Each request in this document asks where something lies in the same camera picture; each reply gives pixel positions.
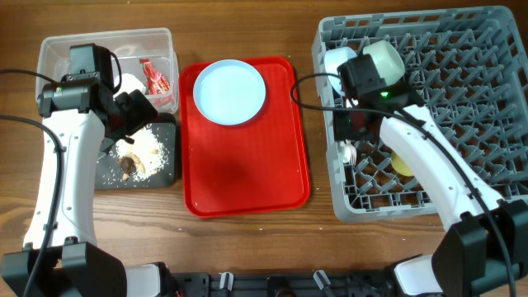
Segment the yellow cup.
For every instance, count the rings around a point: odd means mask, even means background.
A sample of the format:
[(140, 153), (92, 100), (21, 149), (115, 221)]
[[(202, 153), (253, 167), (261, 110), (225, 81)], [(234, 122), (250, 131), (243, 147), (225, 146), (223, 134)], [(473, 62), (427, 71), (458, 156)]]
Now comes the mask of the yellow cup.
[(391, 165), (396, 171), (396, 173), (405, 176), (405, 177), (413, 177), (413, 171), (408, 167), (408, 165), (395, 153), (391, 153)]

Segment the light blue bowl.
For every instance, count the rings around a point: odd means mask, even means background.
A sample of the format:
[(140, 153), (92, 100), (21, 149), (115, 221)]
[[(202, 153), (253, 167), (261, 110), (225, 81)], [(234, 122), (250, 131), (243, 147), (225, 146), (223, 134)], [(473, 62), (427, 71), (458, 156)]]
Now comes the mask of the light blue bowl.
[(349, 47), (330, 49), (323, 57), (325, 72), (331, 74), (331, 76), (328, 77), (328, 80), (332, 85), (333, 90), (341, 96), (345, 95), (345, 92), (342, 90), (341, 79), (333, 77), (333, 74), (338, 75), (337, 68), (349, 59), (354, 59), (356, 57), (357, 53)]

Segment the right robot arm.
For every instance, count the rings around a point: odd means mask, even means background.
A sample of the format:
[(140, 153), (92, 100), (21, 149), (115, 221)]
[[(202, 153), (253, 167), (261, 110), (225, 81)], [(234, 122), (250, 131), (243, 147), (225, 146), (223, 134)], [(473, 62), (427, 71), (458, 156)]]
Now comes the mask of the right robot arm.
[(441, 133), (422, 98), (401, 83), (402, 74), (381, 74), (388, 55), (340, 59), (331, 72), (356, 105), (341, 110), (340, 141), (379, 140), (410, 168), (436, 206), (445, 236), (429, 256), (396, 264), (403, 294), (478, 296), (502, 285), (510, 294), (527, 275), (527, 204), (506, 202), (478, 176)]

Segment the black tray bin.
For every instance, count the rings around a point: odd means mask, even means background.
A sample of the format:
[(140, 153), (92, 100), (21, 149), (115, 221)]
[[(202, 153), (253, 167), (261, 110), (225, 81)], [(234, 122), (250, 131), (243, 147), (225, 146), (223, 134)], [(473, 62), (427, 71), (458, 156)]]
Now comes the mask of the black tray bin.
[(151, 126), (154, 133), (168, 150), (168, 164), (159, 173), (156, 173), (148, 181), (128, 181), (121, 180), (122, 171), (118, 168), (114, 159), (109, 156), (113, 147), (106, 155), (97, 161), (95, 188), (98, 190), (110, 189), (139, 189), (146, 187), (169, 187), (177, 175), (177, 141), (179, 140), (179, 128), (173, 115), (162, 113), (153, 123), (147, 124), (144, 128)]

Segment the green bowl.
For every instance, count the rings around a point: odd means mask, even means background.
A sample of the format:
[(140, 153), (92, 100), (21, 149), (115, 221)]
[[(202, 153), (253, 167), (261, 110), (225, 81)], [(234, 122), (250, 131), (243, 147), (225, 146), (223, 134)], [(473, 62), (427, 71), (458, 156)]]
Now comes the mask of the green bowl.
[(405, 74), (405, 65), (398, 51), (386, 40), (366, 46), (362, 54), (368, 54), (379, 76), (388, 86), (394, 85)]

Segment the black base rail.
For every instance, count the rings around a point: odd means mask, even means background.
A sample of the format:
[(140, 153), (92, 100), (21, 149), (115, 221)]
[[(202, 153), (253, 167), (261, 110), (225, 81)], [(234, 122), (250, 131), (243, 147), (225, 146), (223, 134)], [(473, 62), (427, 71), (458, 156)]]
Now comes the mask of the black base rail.
[(352, 271), (310, 274), (233, 274), (229, 272), (174, 273), (178, 296), (267, 297), (267, 296), (397, 296), (395, 281), (386, 271)]

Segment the red snack wrapper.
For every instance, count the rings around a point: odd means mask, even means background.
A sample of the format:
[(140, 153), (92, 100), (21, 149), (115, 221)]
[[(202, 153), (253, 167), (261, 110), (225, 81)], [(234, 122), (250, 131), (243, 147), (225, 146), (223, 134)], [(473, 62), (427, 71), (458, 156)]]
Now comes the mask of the red snack wrapper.
[(173, 96), (168, 94), (170, 91), (170, 84), (166, 77), (153, 66), (150, 59), (140, 59), (139, 62), (147, 79), (148, 94), (166, 94), (165, 97), (155, 98), (153, 100), (154, 105), (165, 106), (171, 103), (173, 101)]

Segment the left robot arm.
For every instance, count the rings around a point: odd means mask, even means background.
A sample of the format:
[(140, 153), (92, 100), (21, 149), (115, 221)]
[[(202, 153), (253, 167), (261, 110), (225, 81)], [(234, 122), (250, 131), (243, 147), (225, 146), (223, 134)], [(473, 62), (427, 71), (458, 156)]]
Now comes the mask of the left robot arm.
[(97, 159), (115, 142), (165, 119), (141, 91), (122, 92), (117, 56), (95, 44), (70, 48), (70, 71), (38, 96), (45, 149), (40, 187), (22, 249), (3, 255), (1, 275), (18, 296), (179, 296), (162, 262), (125, 267), (97, 246)]

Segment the pink plastic fork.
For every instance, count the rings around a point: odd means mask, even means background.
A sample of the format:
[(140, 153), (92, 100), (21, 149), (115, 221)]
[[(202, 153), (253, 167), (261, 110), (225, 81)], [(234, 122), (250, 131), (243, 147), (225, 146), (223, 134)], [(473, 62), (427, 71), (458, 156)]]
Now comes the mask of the pink plastic fork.
[(346, 141), (346, 151), (347, 156), (349, 157), (349, 163), (351, 165), (355, 165), (357, 159), (357, 150), (356, 146), (350, 140)]

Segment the crumpled white tissue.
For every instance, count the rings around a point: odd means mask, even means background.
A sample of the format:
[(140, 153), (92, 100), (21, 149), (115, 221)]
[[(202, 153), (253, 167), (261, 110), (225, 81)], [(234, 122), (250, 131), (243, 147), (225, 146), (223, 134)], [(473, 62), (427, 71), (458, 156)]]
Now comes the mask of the crumpled white tissue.
[(114, 97), (119, 96), (122, 92), (131, 93), (135, 90), (141, 91), (144, 95), (147, 94), (147, 87), (133, 74), (123, 73), (121, 75), (123, 81), (120, 85), (120, 90), (114, 95)]

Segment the clear plastic bin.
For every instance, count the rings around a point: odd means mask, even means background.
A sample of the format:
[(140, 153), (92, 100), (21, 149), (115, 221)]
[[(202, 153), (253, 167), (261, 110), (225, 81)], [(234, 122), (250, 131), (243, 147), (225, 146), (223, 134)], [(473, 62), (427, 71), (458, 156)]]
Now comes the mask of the clear plastic bin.
[(147, 79), (140, 65), (140, 59), (150, 59), (170, 84), (169, 95), (173, 101), (165, 106), (154, 106), (159, 112), (175, 113), (179, 107), (178, 65), (173, 50), (172, 34), (167, 28), (148, 28), (125, 31), (104, 31), (77, 35), (52, 36), (44, 39), (40, 47), (37, 72), (55, 81), (70, 74), (69, 50), (74, 45), (95, 44), (107, 48), (117, 56), (112, 62), (115, 82), (119, 82), (117, 65), (123, 73), (133, 74), (147, 87), (147, 99), (153, 100), (162, 95), (149, 95)]

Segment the white plastic spoon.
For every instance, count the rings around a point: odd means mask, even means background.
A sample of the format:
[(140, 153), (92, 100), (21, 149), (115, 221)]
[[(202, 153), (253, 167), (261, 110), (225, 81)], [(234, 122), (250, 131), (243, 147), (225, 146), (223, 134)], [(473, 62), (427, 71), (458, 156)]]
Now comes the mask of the white plastic spoon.
[(340, 141), (338, 144), (339, 153), (342, 155), (342, 161), (344, 163), (349, 163), (351, 160), (351, 149), (349, 144), (345, 141)]

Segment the grey dishwasher rack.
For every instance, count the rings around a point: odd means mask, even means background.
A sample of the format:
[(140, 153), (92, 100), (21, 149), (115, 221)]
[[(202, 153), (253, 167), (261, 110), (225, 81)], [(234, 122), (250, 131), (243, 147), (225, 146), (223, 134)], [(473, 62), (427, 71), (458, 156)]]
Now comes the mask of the grey dishwasher rack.
[(360, 53), (381, 40), (398, 51), (408, 81), (473, 170), (506, 200), (525, 200), (527, 53), (508, 8), (330, 16), (319, 22), (311, 53), (336, 217), (353, 224), (435, 212), (417, 180), (393, 170), (386, 146), (363, 143), (349, 163), (334, 137), (332, 108), (344, 99), (331, 86), (323, 57), (341, 47)]

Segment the light blue plate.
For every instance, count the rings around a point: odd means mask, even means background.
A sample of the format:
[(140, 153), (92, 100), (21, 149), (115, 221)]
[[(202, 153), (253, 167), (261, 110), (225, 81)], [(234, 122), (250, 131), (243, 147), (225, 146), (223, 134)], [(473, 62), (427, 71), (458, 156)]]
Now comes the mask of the light blue plate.
[(266, 101), (263, 76), (252, 65), (224, 59), (206, 66), (193, 86), (197, 110), (218, 125), (241, 125), (257, 115)]

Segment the red plastic tray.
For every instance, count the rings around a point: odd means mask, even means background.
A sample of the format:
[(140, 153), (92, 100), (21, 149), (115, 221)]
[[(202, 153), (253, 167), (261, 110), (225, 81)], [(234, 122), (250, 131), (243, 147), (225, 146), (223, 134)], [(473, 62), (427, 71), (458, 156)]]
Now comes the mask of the red plastic tray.
[(199, 218), (289, 210), (310, 196), (302, 120), (290, 99), (294, 68), (279, 56), (247, 63), (262, 75), (266, 100), (242, 125), (217, 125), (197, 110), (193, 87), (208, 63), (179, 77), (183, 196)]

